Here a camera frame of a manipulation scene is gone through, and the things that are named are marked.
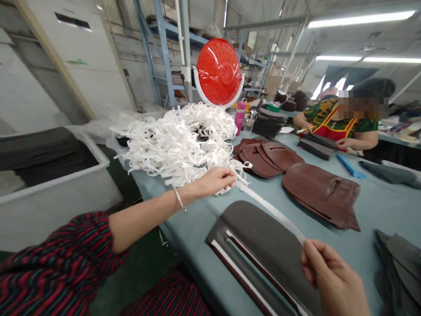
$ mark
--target green patterned shirt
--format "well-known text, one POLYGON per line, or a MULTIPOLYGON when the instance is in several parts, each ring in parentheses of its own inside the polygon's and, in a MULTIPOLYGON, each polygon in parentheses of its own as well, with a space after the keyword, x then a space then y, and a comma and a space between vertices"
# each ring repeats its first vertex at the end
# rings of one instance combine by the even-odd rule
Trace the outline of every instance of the green patterned shirt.
MULTIPOLYGON (((304 112, 307 121, 316 127, 319 127, 321 124, 323 124, 329 114, 331 114, 332 109, 337 101, 338 99, 327 99, 309 108, 304 112)), ((350 118, 339 121, 330 120, 327 123, 327 127, 332 130, 341 132, 348 126, 350 121, 350 118)), ((359 119, 352 126, 350 136, 352 137, 355 132, 364 133, 376 130, 378 130, 378 119, 359 119)))

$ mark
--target blue handle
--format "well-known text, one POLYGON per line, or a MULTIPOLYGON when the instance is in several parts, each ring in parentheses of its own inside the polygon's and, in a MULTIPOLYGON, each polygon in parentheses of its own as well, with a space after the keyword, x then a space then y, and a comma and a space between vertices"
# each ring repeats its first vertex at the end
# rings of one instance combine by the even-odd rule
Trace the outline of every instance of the blue handle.
POLYGON ((338 157, 339 161, 345 166, 345 168, 348 170, 348 172, 352 176, 354 176, 358 179, 366 179, 367 178, 367 176, 365 174, 363 174, 362 172, 359 172, 357 169, 355 169, 355 167, 350 163, 350 161, 348 159, 341 156, 340 154, 336 154, 336 156, 338 157))

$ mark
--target plastic bottle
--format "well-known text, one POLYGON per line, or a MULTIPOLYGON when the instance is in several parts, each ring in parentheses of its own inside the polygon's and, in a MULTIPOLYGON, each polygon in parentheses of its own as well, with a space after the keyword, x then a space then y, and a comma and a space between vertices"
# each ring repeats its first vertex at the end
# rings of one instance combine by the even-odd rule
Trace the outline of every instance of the plastic bottle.
POLYGON ((244 121, 244 113, 246 112, 246 99, 243 98, 241 101, 237 102, 237 112, 235 113, 235 125, 237 126, 237 134, 238 136, 241 132, 241 127, 244 121))
POLYGON ((257 112, 256 110, 251 110, 249 112, 249 117, 246 118, 246 123, 244 125, 243 133, 244 135, 250 135, 251 130, 253 129, 254 121, 256 120, 257 112))

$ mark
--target pile of white plastic strips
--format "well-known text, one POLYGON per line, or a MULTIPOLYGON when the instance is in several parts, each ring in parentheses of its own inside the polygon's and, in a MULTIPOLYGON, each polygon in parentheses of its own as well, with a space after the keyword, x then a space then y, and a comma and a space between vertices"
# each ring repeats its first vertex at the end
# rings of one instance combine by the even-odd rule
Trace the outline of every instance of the pile of white plastic strips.
POLYGON ((243 168, 251 164, 232 159, 233 146, 226 141, 237 132, 234 118, 218 107, 188 104, 158 120, 137 119, 124 129, 111 130, 130 138, 129 151, 123 155, 129 160, 129 172, 145 170, 149 176, 169 178, 165 185, 182 187, 212 168, 231 167, 238 180, 247 184, 243 168))

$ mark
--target blue metal rack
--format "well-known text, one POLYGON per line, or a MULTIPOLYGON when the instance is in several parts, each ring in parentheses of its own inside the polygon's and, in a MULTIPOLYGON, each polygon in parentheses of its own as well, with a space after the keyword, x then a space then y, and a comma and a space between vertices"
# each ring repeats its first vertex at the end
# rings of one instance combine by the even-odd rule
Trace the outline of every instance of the blue metal rack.
MULTIPOLYGON (((241 29, 240 30, 240 38, 239 38, 239 43, 238 43, 237 55, 238 55, 238 59, 240 60, 240 63, 247 64, 245 58, 243 58, 241 56, 241 51, 243 49, 243 43, 244 43, 244 37, 245 37, 244 29, 241 29)), ((261 68, 264 68, 264 73, 263 73, 262 82, 260 84, 260 88, 258 88, 258 89, 255 89, 255 88, 245 88, 244 91, 246 92, 246 94, 247 94, 247 92, 257 92, 258 91, 257 98, 260 98, 260 94, 262 93, 262 90, 263 90, 263 85, 264 85, 264 83, 266 81, 266 77, 268 76, 269 66, 271 64, 272 58, 273 58, 273 52, 270 54, 269 59, 266 62, 266 64, 262 64, 262 63, 260 63, 258 61, 255 61, 254 64, 249 64, 252 67, 250 77, 253 75, 253 70, 254 70, 254 67, 255 66, 259 66, 261 68)))
POLYGON ((166 107, 168 104, 171 107, 175 107, 175 95, 174 90, 186 90, 187 97, 189 100, 192 99, 192 90, 195 90, 192 87, 191 83, 191 64, 190 64, 190 45, 196 48, 201 48, 204 44, 208 42, 207 39, 198 36, 189 31, 189 10, 188 10, 188 0, 180 0, 180 15, 181 15, 181 26, 182 26, 182 36, 183 40, 183 50, 184 50, 184 59, 186 62, 186 74, 188 78, 185 79, 185 87, 182 85, 174 85, 172 82, 171 75, 171 63, 168 53, 168 43, 167 40, 173 40, 178 42, 178 27, 169 23, 164 19, 164 13, 162 12, 162 6, 160 0, 153 0, 155 6, 155 13, 157 21, 151 25, 148 25, 146 18, 142 13, 140 0, 134 0, 137 20, 139 22, 140 31, 142 34, 143 44, 145 46, 146 58, 148 61, 150 75, 152 76, 155 99, 160 106, 166 107), (160 47, 158 46, 157 41, 155 40, 155 35, 159 36, 160 47), (152 53, 150 50, 149 39, 152 41, 152 44, 155 46, 160 58, 163 61, 165 69, 165 77, 157 76, 155 73, 155 67, 152 60, 152 53), (167 86, 168 93, 164 98, 161 97, 159 86, 167 86))

